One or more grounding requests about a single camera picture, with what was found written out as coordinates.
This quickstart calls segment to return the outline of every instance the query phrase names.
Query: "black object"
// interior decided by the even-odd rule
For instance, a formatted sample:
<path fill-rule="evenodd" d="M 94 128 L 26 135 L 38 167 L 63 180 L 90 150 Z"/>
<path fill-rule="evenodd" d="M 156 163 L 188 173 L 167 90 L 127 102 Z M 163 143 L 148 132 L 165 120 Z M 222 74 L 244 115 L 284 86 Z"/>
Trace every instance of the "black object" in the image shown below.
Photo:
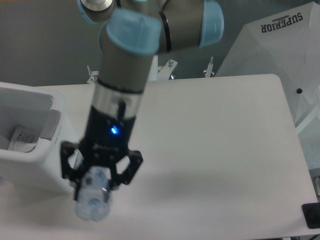
<path fill-rule="evenodd" d="M 310 229 L 320 229 L 320 202 L 302 205 L 306 225 Z"/>
<path fill-rule="evenodd" d="M 314 239 L 316 239 L 316 238 L 319 237 L 319 236 L 320 236 L 320 234 L 314 235 L 313 237 L 309 238 L 308 240 L 314 240 Z"/>
<path fill-rule="evenodd" d="M 110 188 L 115 190 L 120 184 L 130 184 L 142 164 L 141 153 L 128 148 L 136 118 L 124 119 L 125 110 L 126 103 L 123 100 L 118 103 L 117 118 L 103 114 L 91 106 L 84 138 L 79 144 L 66 141 L 61 144 L 62 178 L 76 183 L 74 200 L 78 198 L 82 178 L 91 167 L 109 168 Z M 74 169 L 69 164 L 69 157 L 76 149 L 81 152 L 83 160 L 77 169 Z M 129 164 L 122 173 L 118 173 L 117 163 L 126 156 Z"/>
<path fill-rule="evenodd" d="M 118 8 L 121 8 L 121 1 L 120 1 L 120 0 L 116 0 L 116 6 L 117 6 Z"/>
<path fill-rule="evenodd" d="M 169 53 L 171 51 L 171 35 L 170 35 L 168 19 L 163 11 L 160 11 L 159 15 L 162 19 L 162 24 L 164 27 L 165 40 L 166 40 L 166 52 Z"/>

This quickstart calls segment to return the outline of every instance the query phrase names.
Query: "metal bracket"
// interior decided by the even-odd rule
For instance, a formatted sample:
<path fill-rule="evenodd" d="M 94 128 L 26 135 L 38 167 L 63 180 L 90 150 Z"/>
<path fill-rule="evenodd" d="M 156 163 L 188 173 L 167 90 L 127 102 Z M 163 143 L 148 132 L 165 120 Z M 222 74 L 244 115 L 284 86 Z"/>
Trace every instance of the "metal bracket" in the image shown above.
<path fill-rule="evenodd" d="M 90 66 L 86 66 L 89 74 L 89 80 L 86 81 L 88 84 L 95 84 L 97 82 L 97 77 L 99 75 L 99 71 L 91 71 Z"/>
<path fill-rule="evenodd" d="M 206 70 L 203 70 L 203 74 L 205 78 L 213 78 L 215 76 L 215 73 L 212 71 L 213 68 L 214 68 L 214 57 L 212 56 L 208 64 L 208 67 L 206 68 Z"/>
<path fill-rule="evenodd" d="M 172 72 L 175 70 L 176 66 L 178 65 L 177 61 L 170 59 L 165 66 L 158 67 L 158 80 L 173 80 L 175 76 L 172 75 Z"/>

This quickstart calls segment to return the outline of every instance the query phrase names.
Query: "light blue joint cap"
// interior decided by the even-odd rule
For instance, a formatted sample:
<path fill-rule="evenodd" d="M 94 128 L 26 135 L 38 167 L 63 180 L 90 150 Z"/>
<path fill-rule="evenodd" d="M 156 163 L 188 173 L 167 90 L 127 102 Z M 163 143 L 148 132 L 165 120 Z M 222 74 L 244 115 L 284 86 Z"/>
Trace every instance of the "light blue joint cap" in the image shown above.
<path fill-rule="evenodd" d="M 200 47 L 219 42 L 224 34 L 225 20 L 220 5 L 214 0 L 204 0 Z"/>
<path fill-rule="evenodd" d="M 137 55 L 154 55 L 158 51 L 161 30 L 156 18 L 123 8 L 113 12 L 106 27 L 115 45 Z"/>
<path fill-rule="evenodd" d="M 86 14 L 84 8 L 82 7 L 82 4 L 81 4 L 81 0 L 76 0 L 76 3 L 78 4 L 78 8 L 79 8 L 79 11 L 81 13 L 81 16 L 83 17 L 83 19 L 85 20 L 85 22 L 87 24 L 95 24 L 94 21 L 92 21 L 88 15 Z"/>

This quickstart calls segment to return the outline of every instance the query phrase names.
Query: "blue led light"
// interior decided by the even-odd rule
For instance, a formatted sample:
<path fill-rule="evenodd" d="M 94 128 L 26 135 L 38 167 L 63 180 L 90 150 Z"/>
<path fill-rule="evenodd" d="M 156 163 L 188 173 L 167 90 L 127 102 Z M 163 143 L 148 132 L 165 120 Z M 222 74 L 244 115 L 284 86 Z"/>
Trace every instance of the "blue led light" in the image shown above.
<path fill-rule="evenodd" d="M 118 128 L 116 126 L 113 126 L 110 131 L 111 131 L 111 133 L 113 135 L 118 135 L 119 134 L 119 130 L 118 130 Z"/>

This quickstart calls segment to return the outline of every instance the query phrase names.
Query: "robotic arm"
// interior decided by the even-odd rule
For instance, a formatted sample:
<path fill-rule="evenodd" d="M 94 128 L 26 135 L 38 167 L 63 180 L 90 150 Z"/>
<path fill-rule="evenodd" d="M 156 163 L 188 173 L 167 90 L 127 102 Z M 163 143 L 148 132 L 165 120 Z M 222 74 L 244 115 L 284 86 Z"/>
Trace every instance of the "robotic arm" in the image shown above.
<path fill-rule="evenodd" d="M 149 13 L 148 3 L 78 0 L 87 21 L 109 20 L 99 37 L 102 62 L 84 138 L 79 144 L 61 144 L 62 177 L 75 183 L 76 212 L 84 220 L 103 219 L 110 210 L 111 192 L 130 184 L 143 162 L 128 142 L 154 54 L 202 47 L 218 42 L 223 34 L 222 10 L 212 0 L 159 0 L 162 11 L 157 13 Z M 76 149 L 71 167 L 68 159 Z M 129 165 L 118 173 L 117 163 L 126 156 Z"/>

